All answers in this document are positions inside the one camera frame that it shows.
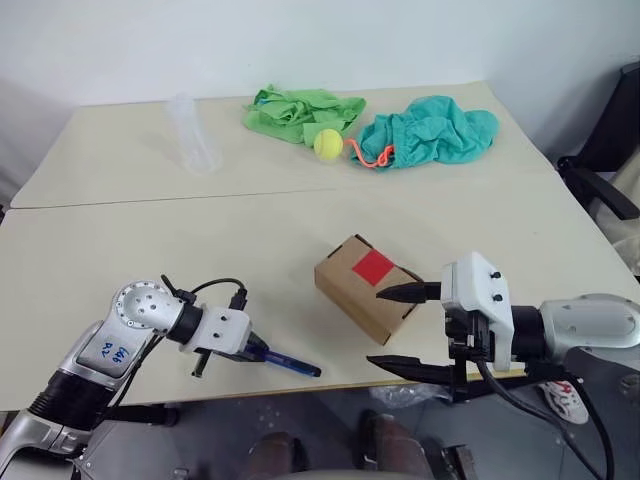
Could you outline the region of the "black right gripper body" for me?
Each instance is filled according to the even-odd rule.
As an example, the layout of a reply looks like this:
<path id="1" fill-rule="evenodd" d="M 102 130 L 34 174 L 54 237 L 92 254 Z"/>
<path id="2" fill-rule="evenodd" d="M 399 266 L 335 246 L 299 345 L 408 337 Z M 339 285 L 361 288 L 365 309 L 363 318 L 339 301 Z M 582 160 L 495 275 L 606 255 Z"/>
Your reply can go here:
<path id="1" fill-rule="evenodd" d="M 466 401 L 492 393 L 483 380 L 467 379 L 467 363 L 492 363 L 495 357 L 494 334 L 488 319 L 479 311 L 451 310 L 445 314 L 445 335 L 448 337 L 451 367 L 450 393 L 453 401 Z"/>

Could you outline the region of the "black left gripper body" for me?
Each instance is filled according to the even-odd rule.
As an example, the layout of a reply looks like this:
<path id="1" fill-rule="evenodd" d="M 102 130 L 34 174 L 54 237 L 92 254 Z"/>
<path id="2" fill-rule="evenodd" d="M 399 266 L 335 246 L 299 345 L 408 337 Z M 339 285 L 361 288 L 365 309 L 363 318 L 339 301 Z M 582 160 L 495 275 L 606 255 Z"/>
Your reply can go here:
<path id="1" fill-rule="evenodd" d="M 203 376 L 204 370 L 211 356 L 217 356 L 217 355 L 214 354 L 214 351 L 203 349 L 203 348 L 197 348 L 195 350 L 195 353 L 197 353 L 199 357 L 194 369 L 191 372 L 191 376 L 195 378 L 201 378 Z"/>

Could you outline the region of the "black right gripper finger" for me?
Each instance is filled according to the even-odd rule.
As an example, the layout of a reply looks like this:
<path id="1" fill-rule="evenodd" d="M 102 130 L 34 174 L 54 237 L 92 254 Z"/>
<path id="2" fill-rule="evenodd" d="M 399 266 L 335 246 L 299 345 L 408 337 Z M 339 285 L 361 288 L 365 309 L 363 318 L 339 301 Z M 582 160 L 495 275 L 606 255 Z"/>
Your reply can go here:
<path id="1" fill-rule="evenodd" d="M 454 382 L 452 366 L 424 364 L 416 357 L 402 355 L 367 356 L 373 365 L 402 379 L 434 385 L 449 385 Z"/>
<path id="2" fill-rule="evenodd" d="M 441 283 L 416 281 L 393 285 L 378 291 L 376 297 L 399 303 L 439 301 L 441 298 Z"/>

